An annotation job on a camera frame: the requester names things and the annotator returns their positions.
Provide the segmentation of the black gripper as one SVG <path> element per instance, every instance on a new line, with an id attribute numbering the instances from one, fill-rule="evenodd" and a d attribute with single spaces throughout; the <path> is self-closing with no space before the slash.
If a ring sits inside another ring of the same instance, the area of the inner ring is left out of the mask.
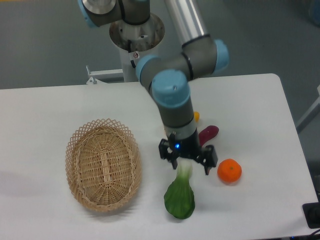
<path id="1" fill-rule="evenodd" d="M 172 168 L 178 167 L 178 158 L 194 160 L 204 166 L 205 175 L 208 176 L 212 167 L 217 166 L 217 153 L 213 145 L 200 145 L 199 132 L 195 131 L 189 137 L 177 140 L 173 134 L 159 143 L 161 159 L 166 159 Z"/>

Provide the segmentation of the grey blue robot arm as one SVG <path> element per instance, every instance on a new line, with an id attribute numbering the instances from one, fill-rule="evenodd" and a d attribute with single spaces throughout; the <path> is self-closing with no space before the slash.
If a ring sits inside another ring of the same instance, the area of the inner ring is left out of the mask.
<path id="1" fill-rule="evenodd" d="M 212 145 L 201 146 L 189 81 L 226 68 L 229 51 L 222 40 L 211 38 L 195 0 L 167 0 L 168 13 L 181 53 L 161 59 L 154 54 L 164 38 L 162 20 L 148 0 L 80 0 L 79 9 L 91 27 L 109 25 L 109 36 L 122 59 L 123 78 L 138 81 L 158 107 L 166 138 L 159 154 L 176 168 L 178 158 L 201 164 L 206 173 L 217 165 Z"/>

